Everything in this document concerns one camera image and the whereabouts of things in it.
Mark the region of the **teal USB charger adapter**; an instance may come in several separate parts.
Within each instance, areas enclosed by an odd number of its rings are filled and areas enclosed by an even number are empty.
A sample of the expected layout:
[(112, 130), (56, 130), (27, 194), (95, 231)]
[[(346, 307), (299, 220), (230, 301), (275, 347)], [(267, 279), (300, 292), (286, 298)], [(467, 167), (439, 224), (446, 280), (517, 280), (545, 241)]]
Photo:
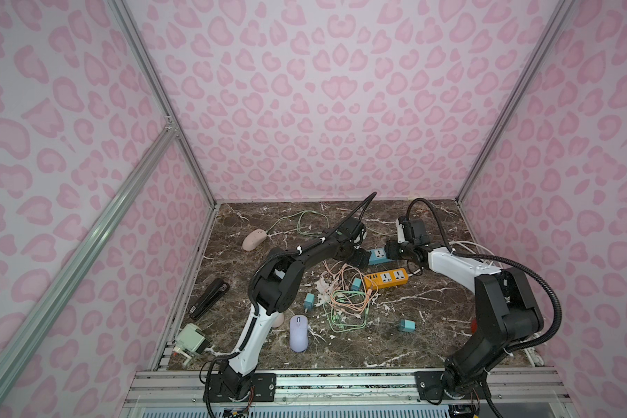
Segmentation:
[(416, 323), (412, 320), (400, 320), (399, 331), (407, 334), (413, 334), (416, 332)]
[(361, 290), (362, 284), (363, 280), (361, 278), (354, 278), (351, 283), (350, 290), (353, 292), (358, 292)]

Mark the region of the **teal charger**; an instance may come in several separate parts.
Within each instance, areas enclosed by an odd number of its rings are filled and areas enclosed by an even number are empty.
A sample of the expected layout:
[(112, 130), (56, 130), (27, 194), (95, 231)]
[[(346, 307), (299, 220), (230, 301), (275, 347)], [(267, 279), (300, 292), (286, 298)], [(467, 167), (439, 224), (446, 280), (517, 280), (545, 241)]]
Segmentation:
[(305, 312), (308, 313), (311, 310), (314, 309), (315, 307), (315, 303), (316, 303), (316, 297), (314, 294), (307, 294), (307, 296), (305, 297), (305, 301), (304, 301), (304, 309)]

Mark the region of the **lavender wireless mouse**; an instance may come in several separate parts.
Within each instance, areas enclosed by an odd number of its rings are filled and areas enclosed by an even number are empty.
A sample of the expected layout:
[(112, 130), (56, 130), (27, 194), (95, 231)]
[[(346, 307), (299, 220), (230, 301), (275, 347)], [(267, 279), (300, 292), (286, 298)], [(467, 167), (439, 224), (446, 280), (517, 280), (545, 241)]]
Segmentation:
[(308, 345), (308, 318), (295, 315), (289, 322), (289, 346), (295, 353), (302, 353), (308, 349)]

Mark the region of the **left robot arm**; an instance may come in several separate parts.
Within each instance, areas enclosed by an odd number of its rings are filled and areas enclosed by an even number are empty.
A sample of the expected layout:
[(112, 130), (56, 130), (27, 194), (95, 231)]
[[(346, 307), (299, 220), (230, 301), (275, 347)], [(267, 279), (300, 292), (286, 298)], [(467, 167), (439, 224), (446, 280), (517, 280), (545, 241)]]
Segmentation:
[(333, 259), (360, 270), (369, 265), (370, 252), (362, 248), (367, 229), (362, 223), (364, 212), (376, 192), (346, 215), (339, 224), (292, 250), (272, 249), (250, 280), (247, 295), (251, 311), (240, 338), (231, 353), (210, 361), (204, 383), (203, 399), (210, 416), (214, 369), (219, 369), (219, 387), (229, 397), (241, 401), (252, 388), (253, 376), (262, 347), (277, 316), (293, 304), (304, 273), (322, 261)]

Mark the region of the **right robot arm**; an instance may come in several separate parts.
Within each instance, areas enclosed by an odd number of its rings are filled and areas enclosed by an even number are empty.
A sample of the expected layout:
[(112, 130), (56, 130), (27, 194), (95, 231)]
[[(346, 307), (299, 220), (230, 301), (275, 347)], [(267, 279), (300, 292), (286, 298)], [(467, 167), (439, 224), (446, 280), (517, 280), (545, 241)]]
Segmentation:
[(490, 372), (513, 353), (541, 345), (557, 334), (563, 307), (556, 292), (517, 261), (452, 247), (429, 200), (412, 200), (396, 227), (397, 239), (385, 246), (389, 259), (406, 261), (411, 275), (425, 271), (444, 275), (475, 296), (475, 332), (445, 360), (437, 381), (421, 384), (421, 398), (438, 406), (445, 397), (463, 399), (481, 390), (497, 414), (489, 390)]

